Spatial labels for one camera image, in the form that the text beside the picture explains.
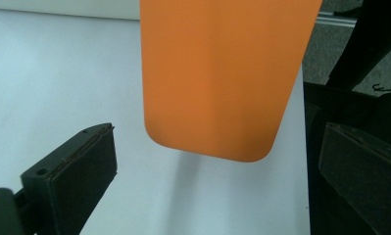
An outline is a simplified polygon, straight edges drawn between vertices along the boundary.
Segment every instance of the gray floor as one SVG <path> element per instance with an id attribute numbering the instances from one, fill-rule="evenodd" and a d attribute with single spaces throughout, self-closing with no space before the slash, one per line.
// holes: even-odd
<path id="1" fill-rule="evenodd" d="M 359 7 L 362 0 L 325 0 L 321 11 L 347 11 Z M 352 28 L 316 24 L 303 62 L 305 81 L 325 84 L 329 74 L 339 59 L 352 33 Z M 391 52 L 371 71 L 355 91 L 379 96 L 372 85 L 380 83 L 382 87 L 391 88 Z"/>

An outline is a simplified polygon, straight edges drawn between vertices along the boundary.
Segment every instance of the orange object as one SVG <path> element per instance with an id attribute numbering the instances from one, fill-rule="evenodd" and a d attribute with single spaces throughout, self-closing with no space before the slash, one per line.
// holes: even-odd
<path id="1" fill-rule="evenodd" d="M 144 116 L 151 138 L 240 162 L 265 157 L 319 5 L 141 0 Z"/>

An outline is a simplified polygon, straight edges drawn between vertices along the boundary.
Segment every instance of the gray carpet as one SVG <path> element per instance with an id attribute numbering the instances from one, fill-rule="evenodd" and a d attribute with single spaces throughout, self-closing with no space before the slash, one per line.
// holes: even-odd
<path id="1" fill-rule="evenodd" d="M 325 0 L 320 10 L 324 12 L 347 11 L 362 4 L 362 0 Z M 305 81 L 317 84 L 327 82 L 352 30 L 350 27 L 316 24 L 303 62 Z M 384 88 L 391 88 L 391 52 L 354 90 L 379 96 L 383 92 L 375 92 L 371 88 L 377 83 Z"/>

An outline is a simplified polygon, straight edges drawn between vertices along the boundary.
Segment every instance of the white tabletop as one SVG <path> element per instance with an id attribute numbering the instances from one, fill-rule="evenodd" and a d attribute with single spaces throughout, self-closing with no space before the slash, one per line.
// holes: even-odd
<path id="1" fill-rule="evenodd" d="M 0 187 L 111 122 L 118 175 L 81 234 L 310 234 L 302 73 L 271 153 L 245 164 L 154 143 L 140 59 L 138 21 L 0 11 Z"/>

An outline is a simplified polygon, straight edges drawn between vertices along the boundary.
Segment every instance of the white table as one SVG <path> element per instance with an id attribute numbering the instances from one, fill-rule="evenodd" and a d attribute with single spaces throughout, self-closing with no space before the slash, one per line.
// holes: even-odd
<path id="1" fill-rule="evenodd" d="M 109 121 L 118 175 L 81 234 L 310 234 L 302 73 L 271 153 L 244 164 L 147 136 L 140 59 L 138 21 L 0 11 L 0 187 Z"/>

